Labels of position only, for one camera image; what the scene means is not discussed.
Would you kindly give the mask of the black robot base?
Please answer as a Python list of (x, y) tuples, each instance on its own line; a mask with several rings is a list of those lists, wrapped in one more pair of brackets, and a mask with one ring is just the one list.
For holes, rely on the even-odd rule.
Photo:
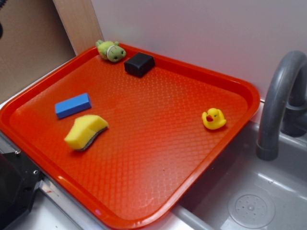
[(0, 155), (0, 228), (28, 215), (42, 178), (39, 167), (22, 151)]

